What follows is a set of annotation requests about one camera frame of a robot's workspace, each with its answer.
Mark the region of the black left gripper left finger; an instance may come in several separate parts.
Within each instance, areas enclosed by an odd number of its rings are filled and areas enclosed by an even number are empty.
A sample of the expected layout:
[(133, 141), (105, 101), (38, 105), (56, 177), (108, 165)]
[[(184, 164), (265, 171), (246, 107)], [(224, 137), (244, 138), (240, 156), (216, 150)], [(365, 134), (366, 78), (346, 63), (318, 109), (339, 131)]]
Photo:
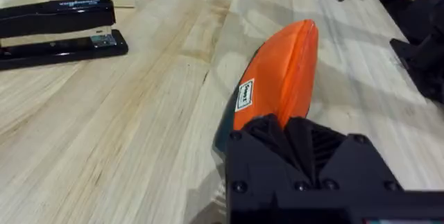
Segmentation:
[(272, 198), (314, 189), (314, 123), (277, 116), (254, 117), (226, 141), (229, 198)]

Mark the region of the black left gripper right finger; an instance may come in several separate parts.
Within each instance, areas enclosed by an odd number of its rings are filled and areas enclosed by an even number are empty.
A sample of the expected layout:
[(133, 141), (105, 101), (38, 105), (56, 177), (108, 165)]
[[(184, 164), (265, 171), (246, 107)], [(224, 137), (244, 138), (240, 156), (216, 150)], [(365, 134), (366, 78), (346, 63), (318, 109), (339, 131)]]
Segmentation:
[(294, 166), (316, 189), (403, 190), (365, 135), (346, 135), (300, 117), (290, 119), (284, 133)]

